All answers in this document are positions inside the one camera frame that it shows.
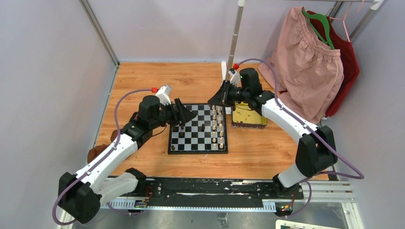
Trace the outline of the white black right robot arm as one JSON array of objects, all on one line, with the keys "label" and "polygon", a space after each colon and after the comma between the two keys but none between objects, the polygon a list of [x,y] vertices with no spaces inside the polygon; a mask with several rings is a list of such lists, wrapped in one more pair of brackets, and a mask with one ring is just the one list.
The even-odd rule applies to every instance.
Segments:
[{"label": "white black right robot arm", "polygon": [[336,149],[333,131],[329,127],[318,127],[306,121],[286,107],[273,92],[263,90],[254,68],[245,68],[239,72],[231,69],[230,74],[231,79],[222,82],[208,104],[232,107],[235,103],[246,103],[250,109],[278,125],[298,145],[295,162],[273,177],[275,197],[287,198],[292,192],[292,186],[319,174],[338,161],[333,153]]}]

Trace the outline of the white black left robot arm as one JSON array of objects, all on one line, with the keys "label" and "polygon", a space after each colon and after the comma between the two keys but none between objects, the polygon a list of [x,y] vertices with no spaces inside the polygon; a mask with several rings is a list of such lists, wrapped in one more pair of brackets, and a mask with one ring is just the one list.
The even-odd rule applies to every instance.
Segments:
[{"label": "white black left robot arm", "polygon": [[185,125],[196,115],[176,98],[174,103],[161,102],[155,95],[147,95],[139,103],[139,109],[122,129],[116,139],[92,162],[74,174],[65,172],[59,179],[58,197],[53,206],[54,221],[65,226],[56,216],[60,207],[75,221],[88,223],[100,207],[115,198],[131,193],[141,197],[146,192],[145,176],[134,168],[107,181],[106,178],[127,157],[139,150],[160,126]]}]

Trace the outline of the black white chess board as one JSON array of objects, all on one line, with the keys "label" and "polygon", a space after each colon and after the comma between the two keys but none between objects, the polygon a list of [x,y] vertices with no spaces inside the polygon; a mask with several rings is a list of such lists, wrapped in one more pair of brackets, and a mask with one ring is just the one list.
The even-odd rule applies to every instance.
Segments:
[{"label": "black white chess board", "polygon": [[[213,114],[212,106],[209,104],[194,103],[184,105],[192,111],[196,117],[185,124],[185,130],[179,127],[178,132],[169,131],[168,154],[169,155],[196,155],[196,154],[227,154],[228,140],[226,128],[226,112],[223,107],[222,114]],[[201,125],[205,124],[205,131],[201,131]],[[180,137],[179,133],[184,131],[185,137]],[[224,149],[219,148],[220,137],[224,137]],[[217,138],[218,149],[213,149],[212,139]]]}]

